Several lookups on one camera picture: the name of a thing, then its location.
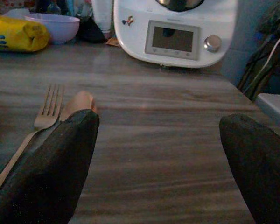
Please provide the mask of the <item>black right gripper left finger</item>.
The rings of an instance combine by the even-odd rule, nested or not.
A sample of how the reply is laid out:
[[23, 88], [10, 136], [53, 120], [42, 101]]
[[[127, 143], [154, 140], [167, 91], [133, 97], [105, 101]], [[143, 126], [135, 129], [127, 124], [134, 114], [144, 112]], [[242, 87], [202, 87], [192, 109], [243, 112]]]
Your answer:
[[68, 224], [88, 175], [99, 116], [73, 113], [7, 178], [0, 224]]

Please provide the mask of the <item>small lilac bowl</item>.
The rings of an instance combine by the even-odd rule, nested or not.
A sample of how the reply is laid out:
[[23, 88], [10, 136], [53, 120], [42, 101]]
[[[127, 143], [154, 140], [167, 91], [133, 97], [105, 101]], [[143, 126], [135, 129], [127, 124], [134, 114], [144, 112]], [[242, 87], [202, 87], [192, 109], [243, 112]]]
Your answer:
[[44, 25], [50, 32], [52, 44], [64, 44], [74, 39], [80, 25], [79, 18], [60, 14], [33, 13], [24, 18]]

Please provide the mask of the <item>white plastic bottle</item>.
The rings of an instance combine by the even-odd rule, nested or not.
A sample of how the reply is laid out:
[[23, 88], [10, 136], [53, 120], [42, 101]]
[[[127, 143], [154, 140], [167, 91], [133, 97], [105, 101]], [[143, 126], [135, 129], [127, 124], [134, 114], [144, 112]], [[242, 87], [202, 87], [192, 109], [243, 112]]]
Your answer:
[[94, 21], [105, 39], [111, 36], [112, 0], [92, 0]]

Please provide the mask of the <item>dark green striped bag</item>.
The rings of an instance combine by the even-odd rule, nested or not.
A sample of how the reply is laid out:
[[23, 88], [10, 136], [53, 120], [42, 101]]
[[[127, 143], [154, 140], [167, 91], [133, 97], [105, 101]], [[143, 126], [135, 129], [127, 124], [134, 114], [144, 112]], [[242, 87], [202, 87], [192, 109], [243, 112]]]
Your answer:
[[251, 101], [264, 89], [280, 63], [280, 0], [261, 17], [257, 26], [261, 44], [249, 58], [237, 88]]

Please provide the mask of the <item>yellow kitchen cloth package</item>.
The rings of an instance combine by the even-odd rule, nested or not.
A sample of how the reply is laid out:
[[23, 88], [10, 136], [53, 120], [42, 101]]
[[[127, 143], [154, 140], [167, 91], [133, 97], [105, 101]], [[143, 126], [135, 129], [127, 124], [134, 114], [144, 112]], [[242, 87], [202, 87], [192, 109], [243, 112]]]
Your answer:
[[36, 52], [49, 41], [50, 33], [44, 25], [0, 15], [0, 51]]

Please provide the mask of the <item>metal spoon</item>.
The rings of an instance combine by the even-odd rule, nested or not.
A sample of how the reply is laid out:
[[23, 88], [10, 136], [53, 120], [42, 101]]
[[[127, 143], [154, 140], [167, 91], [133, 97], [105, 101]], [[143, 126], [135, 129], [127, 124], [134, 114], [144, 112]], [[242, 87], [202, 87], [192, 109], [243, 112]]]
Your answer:
[[91, 109], [97, 112], [94, 97], [87, 91], [80, 91], [73, 96], [70, 101], [62, 109], [59, 120], [65, 121], [68, 117], [77, 111]]

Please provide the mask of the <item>small orange tag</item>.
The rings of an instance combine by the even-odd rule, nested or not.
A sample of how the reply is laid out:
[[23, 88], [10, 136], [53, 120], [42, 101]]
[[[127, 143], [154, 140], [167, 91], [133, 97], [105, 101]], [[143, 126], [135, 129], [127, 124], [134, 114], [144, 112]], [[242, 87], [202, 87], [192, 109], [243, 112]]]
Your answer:
[[107, 45], [110, 45], [110, 46], [115, 46], [115, 47], [120, 47], [120, 44], [117, 40], [116, 37], [112, 37], [110, 38], [107, 42], [106, 42]]

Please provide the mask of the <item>white kitchen food processor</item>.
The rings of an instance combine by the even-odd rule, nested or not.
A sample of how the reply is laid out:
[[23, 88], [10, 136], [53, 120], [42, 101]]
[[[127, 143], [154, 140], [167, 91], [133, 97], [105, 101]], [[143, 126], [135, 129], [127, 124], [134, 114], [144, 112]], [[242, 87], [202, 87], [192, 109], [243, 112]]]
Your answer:
[[238, 0], [201, 0], [175, 12], [157, 0], [114, 0], [114, 27], [130, 56], [164, 66], [203, 68], [221, 61], [234, 34]]

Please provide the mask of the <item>pale grey side cabinet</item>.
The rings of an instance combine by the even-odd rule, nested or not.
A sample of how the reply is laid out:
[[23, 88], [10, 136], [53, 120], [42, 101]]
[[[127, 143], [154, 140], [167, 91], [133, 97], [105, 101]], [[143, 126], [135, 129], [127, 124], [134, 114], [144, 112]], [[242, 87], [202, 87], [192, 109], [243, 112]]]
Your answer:
[[255, 104], [280, 125], [280, 95], [261, 93], [256, 97]]

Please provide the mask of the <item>silver metal fork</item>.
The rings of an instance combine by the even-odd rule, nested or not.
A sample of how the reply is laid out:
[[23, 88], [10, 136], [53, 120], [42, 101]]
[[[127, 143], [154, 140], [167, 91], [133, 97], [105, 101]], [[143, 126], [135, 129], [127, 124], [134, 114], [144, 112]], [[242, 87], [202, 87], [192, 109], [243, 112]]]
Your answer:
[[0, 188], [32, 138], [40, 131], [52, 127], [57, 122], [61, 111], [63, 94], [63, 85], [49, 85], [45, 94], [44, 102], [34, 121], [34, 131], [26, 136], [26, 138], [23, 140], [21, 145], [18, 147], [14, 155], [11, 157], [7, 165], [0, 173]]

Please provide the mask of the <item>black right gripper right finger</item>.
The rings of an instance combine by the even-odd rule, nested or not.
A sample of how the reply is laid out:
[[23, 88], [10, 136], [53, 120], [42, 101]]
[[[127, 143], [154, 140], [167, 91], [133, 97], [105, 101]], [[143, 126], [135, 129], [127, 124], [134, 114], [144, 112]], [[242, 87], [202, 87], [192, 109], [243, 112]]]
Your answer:
[[232, 175], [257, 224], [280, 224], [280, 136], [243, 114], [224, 116], [220, 138]]

